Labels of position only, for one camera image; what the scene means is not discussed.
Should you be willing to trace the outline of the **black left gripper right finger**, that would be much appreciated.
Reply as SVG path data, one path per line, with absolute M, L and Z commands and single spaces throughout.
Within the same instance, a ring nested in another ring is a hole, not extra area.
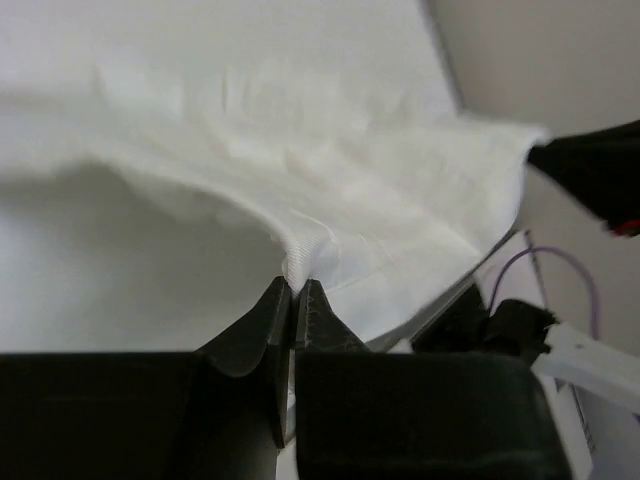
M 370 351 L 316 280 L 300 296 L 296 463 L 303 479 L 568 479 L 535 360 L 556 325 L 508 299 L 444 317 L 414 353 Z

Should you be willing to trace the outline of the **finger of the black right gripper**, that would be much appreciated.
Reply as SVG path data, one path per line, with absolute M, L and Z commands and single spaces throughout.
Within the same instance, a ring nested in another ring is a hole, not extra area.
M 639 122 L 555 138 L 531 148 L 535 168 L 604 222 L 614 235 L 639 233 Z

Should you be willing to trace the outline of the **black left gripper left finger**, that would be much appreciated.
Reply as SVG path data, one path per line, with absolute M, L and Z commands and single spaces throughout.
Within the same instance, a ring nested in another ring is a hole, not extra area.
M 272 479 L 284 445 L 291 291 L 193 351 L 6 353 L 5 479 Z

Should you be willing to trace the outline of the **white fabric skirt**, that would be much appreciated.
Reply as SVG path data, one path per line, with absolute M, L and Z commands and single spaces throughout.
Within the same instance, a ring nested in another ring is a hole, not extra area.
M 276 275 L 374 339 L 507 233 L 545 137 L 282 64 L 3 77 L 1 347 L 195 348 Z

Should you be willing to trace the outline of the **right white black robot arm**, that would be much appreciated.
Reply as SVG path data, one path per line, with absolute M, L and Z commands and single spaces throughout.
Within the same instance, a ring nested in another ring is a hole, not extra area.
M 637 122 L 552 140 L 530 165 L 618 237 L 639 232 Z M 417 352 L 481 350 L 518 356 L 538 376 L 578 479 L 639 475 L 639 361 L 602 343 L 595 281 L 568 252 L 552 248 L 583 280 L 589 330 L 547 307 L 538 258 L 544 248 L 516 233 L 498 247 L 412 339 Z

